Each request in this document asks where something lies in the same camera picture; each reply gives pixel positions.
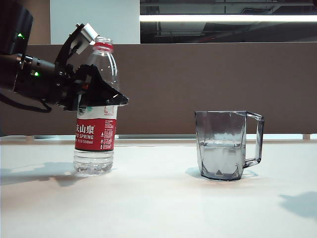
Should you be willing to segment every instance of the fluorescent light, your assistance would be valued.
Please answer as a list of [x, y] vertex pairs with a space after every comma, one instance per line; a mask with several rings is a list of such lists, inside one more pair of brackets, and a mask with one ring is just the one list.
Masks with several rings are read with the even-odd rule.
[[140, 15], [141, 22], [317, 22], [317, 15]]

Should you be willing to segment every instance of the robotic arm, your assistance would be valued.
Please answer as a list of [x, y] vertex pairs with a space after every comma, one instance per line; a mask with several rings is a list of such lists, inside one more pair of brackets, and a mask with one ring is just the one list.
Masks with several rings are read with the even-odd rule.
[[0, 94], [1, 102], [42, 113], [51, 111], [47, 104], [76, 111], [78, 106], [128, 103], [127, 97], [103, 81], [94, 65], [83, 64], [74, 71], [67, 63], [74, 53], [80, 54], [95, 43], [98, 34], [89, 24], [76, 25], [77, 29], [52, 63], [25, 55], [33, 22], [28, 10], [5, 0], [0, 10], [0, 22], [0, 88], [40, 101], [45, 109], [17, 103], [3, 94]]

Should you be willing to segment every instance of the red label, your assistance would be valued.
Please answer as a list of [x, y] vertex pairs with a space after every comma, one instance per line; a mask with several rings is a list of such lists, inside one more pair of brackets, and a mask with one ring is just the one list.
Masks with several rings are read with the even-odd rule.
[[111, 151], [116, 119], [77, 119], [75, 149]]

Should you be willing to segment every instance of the water in pitcher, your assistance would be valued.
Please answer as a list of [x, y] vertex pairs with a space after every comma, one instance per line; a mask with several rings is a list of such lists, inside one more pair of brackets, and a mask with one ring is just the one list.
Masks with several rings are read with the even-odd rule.
[[202, 176], [220, 180], [239, 179], [245, 163], [246, 147], [230, 141], [200, 144]]

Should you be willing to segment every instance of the white table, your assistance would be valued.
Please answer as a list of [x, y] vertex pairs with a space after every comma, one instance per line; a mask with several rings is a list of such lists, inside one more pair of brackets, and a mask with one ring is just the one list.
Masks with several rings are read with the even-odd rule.
[[232, 182], [200, 177], [191, 141], [121, 142], [89, 178], [72, 175], [73, 141], [1, 143], [4, 238], [317, 237], [317, 141], [266, 142]]

